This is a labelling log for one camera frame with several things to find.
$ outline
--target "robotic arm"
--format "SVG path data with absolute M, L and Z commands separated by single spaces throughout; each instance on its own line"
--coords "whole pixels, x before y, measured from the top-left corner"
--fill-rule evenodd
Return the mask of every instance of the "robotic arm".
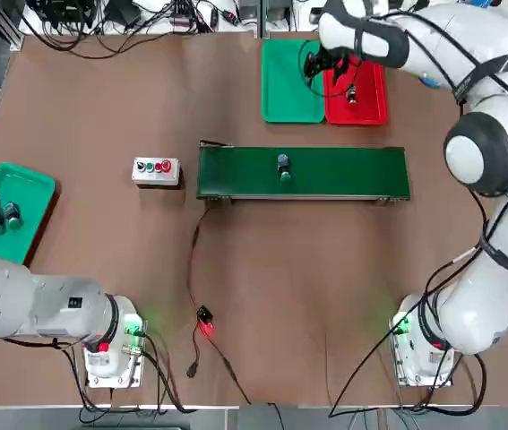
M 140 385 L 142 319 L 126 297 L 85 278 L 34 275 L 0 259 L 0 338 L 78 338 L 90 386 Z
M 481 242 L 485 252 L 474 250 L 477 258 L 455 284 L 428 300 L 406 297 L 392 319 L 399 323 L 420 303 L 393 337 L 396 370 L 402 385 L 432 385 L 437 373 L 444 380 L 452 368 L 450 346 L 475 354 L 508 332 L 508 209 L 503 211 L 508 92 L 491 77 L 508 86 L 508 20 L 466 4 L 430 5 L 417 13 L 391 12 L 390 7 L 387 0 L 328 0 L 319 21 L 320 51 L 306 59 L 304 71 L 311 77 L 320 71 L 317 65 L 339 67 L 351 54 L 438 82 L 466 101 L 467 113 L 444 138 L 444 160 L 471 192 L 499 197 L 487 224 L 488 233 L 497 224 L 492 248 Z M 479 65 L 434 27 L 452 36 Z

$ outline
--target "red button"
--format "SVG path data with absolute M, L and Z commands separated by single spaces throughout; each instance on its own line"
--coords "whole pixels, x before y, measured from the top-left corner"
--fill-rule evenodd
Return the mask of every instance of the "red button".
M 169 159 L 165 159 L 164 161 L 162 161 L 162 171 L 164 173 L 169 172 L 171 169 L 172 169 L 172 163 L 170 163 Z

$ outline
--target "floor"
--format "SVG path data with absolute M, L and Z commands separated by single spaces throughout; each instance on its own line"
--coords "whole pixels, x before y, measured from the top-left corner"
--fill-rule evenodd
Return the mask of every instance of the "floor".
M 285 430 L 345 430 L 350 418 L 327 420 L 328 409 L 280 407 Z M 417 430 L 410 418 L 404 417 L 407 426 L 393 412 L 387 411 L 386 419 L 391 430 Z M 363 415 L 359 415 L 352 430 L 374 430 L 384 428 L 377 425 L 376 412 L 368 412 L 367 427 Z M 471 417 L 443 417 L 434 413 L 416 417 L 420 430 L 505 430 L 508 428 L 508 408 L 483 408 Z M 181 428 L 185 430 L 280 430 L 280 421 L 275 409 L 266 405 L 253 405 L 240 410 L 200 411 L 191 416 L 168 413 L 156 420 L 138 418 L 131 414 L 125 417 L 106 416 L 95 426 L 121 428 Z M 0 410 L 0 430 L 69 430 L 80 427 L 78 409 L 4 409 Z

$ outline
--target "black cable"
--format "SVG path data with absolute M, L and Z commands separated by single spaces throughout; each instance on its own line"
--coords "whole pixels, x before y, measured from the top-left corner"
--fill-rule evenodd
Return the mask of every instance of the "black cable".
M 152 351 L 154 352 L 154 356 L 156 357 L 156 362 L 158 363 L 159 362 L 159 355 L 158 355 L 158 348 L 156 348 L 156 344 L 154 343 L 154 340 L 148 336 L 147 334 L 144 333 L 144 338 L 151 344 L 151 347 L 152 347 Z M 160 397 L 160 378 L 158 378 L 157 380 L 157 390 L 156 390 L 156 393 L 158 393 L 158 399 L 157 399 L 157 403 L 156 403 L 156 413 L 160 416 L 163 416 L 163 415 L 166 415 L 168 410 L 165 409 L 165 410 L 161 410 L 160 409 L 160 404 L 162 402 L 162 399 L 164 396 L 162 396 L 162 398 Z
M 226 370 L 228 370 L 228 373 L 229 373 L 229 376 L 232 378 L 232 381 L 234 382 L 234 384 L 236 385 L 236 387 L 239 389 L 239 391 L 242 393 L 242 396 L 244 397 L 245 401 L 247 402 L 248 405 L 251 405 L 252 402 L 249 400 L 249 398 L 247 397 L 247 395 L 245 394 L 245 391 L 244 389 L 242 388 L 242 384 L 239 383 L 239 380 L 237 379 L 237 376 L 236 376 L 236 372 L 234 372 L 234 367 L 232 366 L 232 364 L 229 362 L 229 360 L 226 358 L 226 356 L 224 355 L 223 352 L 221 352 L 220 348 L 218 348 L 218 345 L 216 345 L 216 343 L 212 340 L 212 338 L 210 337 L 210 335 L 202 328 L 201 325 L 199 325 L 200 327 L 200 331 L 202 332 L 202 334 L 204 335 L 204 337 L 208 340 L 208 342 L 210 342 L 210 344 L 214 347 L 214 349 L 216 349 L 216 351 L 218 352 L 218 355 L 221 357 L 221 360 L 222 362 L 224 363 L 224 366 L 226 367 Z
M 190 301 L 192 301 L 192 306 L 194 309 L 198 309 L 198 304 L 196 302 L 196 299 L 194 297 L 194 292 L 192 291 L 192 260 L 194 259 L 194 249 L 196 245 L 198 244 L 198 239 L 200 237 L 200 228 L 202 227 L 202 223 L 204 219 L 206 218 L 206 215 L 210 212 L 211 206 L 206 205 L 206 208 L 204 209 L 202 216 L 200 219 L 198 219 L 198 222 L 196 222 L 196 225 L 194 227 L 194 232 L 192 233 L 192 242 L 190 244 L 190 254 L 188 255 L 188 266 L 186 270 L 186 290 L 188 292 L 188 296 L 190 297 Z
M 200 324 L 200 320 L 196 321 L 196 325 L 194 326 L 194 330 L 192 331 L 192 343 L 194 344 L 194 361 L 188 367 L 188 370 L 186 371 L 186 375 L 188 378 L 194 378 L 196 376 L 196 372 L 198 371 L 198 365 L 200 364 L 200 347 L 198 346 L 198 342 L 196 340 L 196 332 L 198 331 L 198 326 Z
M 438 414 L 448 415 L 451 417 L 466 417 L 468 415 L 474 414 L 480 409 L 480 407 L 483 404 L 483 401 L 485 400 L 486 394 L 486 366 L 485 362 L 483 361 L 483 359 L 480 357 L 479 354 L 475 354 L 473 357 L 478 361 L 481 372 L 480 391 L 478 393 L 477 401 L 475 401 L 475 404 L 465 410 L 449 410 L 438 408 L 436 406 L 425 406 L 424 409 L 436 412 Z
M 197 409 L 186 409 L 180 402 L 179 398 L 174 395 L 174 392 L 170 388 L 170 385 L 168 383 L 168 379 L 162 372 L 162 369 L 160 369 L 160 366 L 158 364 L 158 361 L 154 359 L 153 356 L 148 354 L 146 351 L 142 351 L 142 356 L 146 358 L 148 361 L 151 362 L 151 364 L 156 369 L 156 372 L 158 373 L 158 377 L 162 380 L 162 383 L 164 383 L 164 387 L 166 388 L 166 393 L 168 394 L 168 397 L 172 401 L 172 404 L 176 407 L 177 411 L 182 414 L 193 414 L 194 412 L 197 412 Z
M 445 285 L 447 285 L 452 279 L 456 278 L 456 276 L 461 273 L 462 271 L 464 271 L 472 262 L 475 261 L 475 259 L 479 256 L 480 254 L 480 250 L 477 250 L 473 255 L 471 255 L 471 257 L 465 262 L 463 263 L 456 271 L 454 271 L 451 275 L 449 275 L 447 278 L 445 278 L 444 280 L 442 280 L 441 282 L 439 282 L 437 284 L 436 287 L 434 287 L 433 289 L 430 289 L 428 290 L 427 292 L 427 295 L 428 296 L 431 296 L 432 294 L 434 294 L 436 291 L 438 291 L 440 288 L 444 287 Z M 441 266 L 439 269 L 437 269 L 437 272 L 439 271 L 442 271 L 445 267 L 444 266 Z M 433 275 L 431 275 L 430 278 L 434 278 L 435 277 L 435 273 L 433 273 Z M 337 399 L 335 400 L 334 404 L 333 404 L 333 407 L 331 408 L 331 411 L 328 415 L 329 418 L 333 418 L 333 417 L 339 417 L 341 415 L 348 415 L 348 414 L 353 414 L 353 413 L 358 413 L 358 412 L 365 412 L 365 411 L 368 411 L 368 410 L 376 410 L 376 408 L 367 408 L 367 409 L 359 409 L 359 410 L 356 410 L 356 411 L 341 411 L 341 412 L 335 412 L 335 409 L 339 406 L 340 402 L 341 402 L 341 399 L 343 398 L 343 395 L 345 394 L 345 391 L 347 390 L 347 388 L 349 387 L 349 385 L 351 384 L 351 382 L 353 382 L 353 380 L 355 379 L 355 376 L 357 375 L 357 373 L 359 372 L 359 370 L 361 370 L 361 368 L 365 365 L 365 363 L 367 362 L 367 360 L 376 352 L 377 349 L 379 349 L 379 347 L 381 347 L 381 345 L 383 345 L 383 343 L 387 340 L 387 338 L 389 338 L 389 336 L 391 336 L 396 330 L 397 328 L 400 326 L 400 324 L 405 321 L 405 319 L 413 312 L 415 311 L 415 309 L 418 308 L 418 306 L 422 303 L 423 301 L 423 297 L 421 297 L 401 318 L 400 320 L 398 320 L 392 328 L 390 328 L 384 335 L 383 337 L 371 348 L 371 350 L 367 353 L 367 355 L 359 362 L 359 364 L 357 365 L 357 367 L 355 368 L 355 370 L 353 371 L 353 373 L 349 376 L 349 379 L 345 382 L 345 385 L 343 386 L 343 389 L 341 390 L 341 393 L 339 394 L 339 396 L 337 397 Z
M 461 364 L 461 361 L 462 361 L 463 358 L 464 358 L 464 356 L 462 354 L 459 354 L 459 358 L 454 363 L 454 365 L 452 365 L 451 371 L 449 372 L 447 378 L 442 383 L 440 383 L 439 386 L 437 387 L 436 386 L 436 376 L 438 376 L 439 372 L 441 371 L 442 362 L 439 363 L 439 368 L 437 369 L 437 372 L 436 372 L 437 375 L 435 376 L 435 380 L 433 381 L 433 384 L 429 388 L 429 391 L 428 391 L 427 395 L 425 396 L 425 398 L 422 399 L 419 403 L 417 403 L 412 408 L 407 408 L 407 410 L 409 410 L 411 412 L 421 412 L 421 411 L 426 410 L 426 407 L 428 406 L 428 404 L 431 402 L 431 399 L 433 398 L 433 394 L 435 393 L 435 389 L 437 389 L 437 388 L 443 388 L 447 383 L 449 383 L 449 381 L 452 379 L 452 376 L 454 375 L 454 373 L 459 368 L 459 365 Z
M 278 405 L 276 405 L 275 403 L 268 403 L 268 406 L 273 406 L 275 411 L 278 413 L 278 418 L 280 419 L 281 430 L 286 430 L 286 427 L 283 425 L 283 418 L 281 417 L 281 411 L 280 411 L 280 408 L 278 408 Z
M 50 42 L 48 39 L 43 38 L 32 27 L 32 25 L 30 25 L 29 20 L 27 20 L 27 18 L 24 16 L 24 12 L 19 11 L 19 9 L 17 9 L 16 7 L 14 8 L 14 10 L 19 14 L 19 16 L 21 17 L 22 21 L 26 24 L 27 27 L 29 27 L 29 30 L 32 32 L 32 34 L 34 34 L 37 37 L 38 40 L 40 40 L 40 42 L 42 42 L 47 47 L 50 47 L 51 49 L 54 49 L 55 51 L 69 52 L 69 51 L 72 51 L 73 49 L 75 49 L 78 46 L 78 44 L 82 42 L 82 32 L 84 31 L 84 26 L 85 26 L 85 21 L 84 21 L 84 16 L 83 16 L 83 9 L 82 9 L 82 6 L 80 5 L 80 2 L 78 0 L 74 0 L 74 6 L 76 7 L 76 9 L 78 11 L 78 14 L 79 14 L 79 17 L 80 17 L 80 20 L 81 20 L 81 30 L 79 31 L 78 37 L 73 42 L 68 44 L 67 46 L 61 46 L 60 45 L 60 43 L 62 43 L 62 44 L 65 43 L 63 40 L 62 41 L 58 41 L 58 43 L 55 44 L 55 43 Z

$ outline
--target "brown table surface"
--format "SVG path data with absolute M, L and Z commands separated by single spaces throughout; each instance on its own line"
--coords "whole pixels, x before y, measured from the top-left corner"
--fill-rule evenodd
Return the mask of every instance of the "brown table surface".
M 0 162 L 60 184 L 30 268 L 89 276 L 130 297 L 167 342 L 186 405 L 244 403 L 201 336 L 198 375 L 185 376 L 194 360 L 185 278 L 203 211 L 194 198 L 200 139 L 406 149 L 410 202 L 238 202 L 207 216 L 195 249 L 194 293 L 215 315 L 215 340 L 252 401 L 328 405 L 326 380 L 335 399 L 400 300 L 421 291 L 479 230 L 474 202 L 443 163 L 443 138 L 458 115 L 447 91 L 387 71 L 385 126 L 270 125 L 260 115 L 261 45 L 251 34 L 166 37 L 89 61 L 28 37 L 0 96 Z M 89 42 L 82 52 L 104 53 Z M 179 158 L 185 191 L 139 190 L 131 179 L 136 156 Z M 486 404 L 508 405 L 508 336 L 484 359 Z M 436 401 L 472 402 L 467 375 L 455 379 Z M 116 392 L 114 402 L 155 404 L 155 390 L 147 365 L 143 388 Z M 419 390 L 404 392 L 409 402 L 419 399 Z M 92 395 L 108 401 L 106 390 Z M 0 405 L 79 403 L 62 354 L 0 341 Z M 342 404 L 397 403 L 385 346 Z

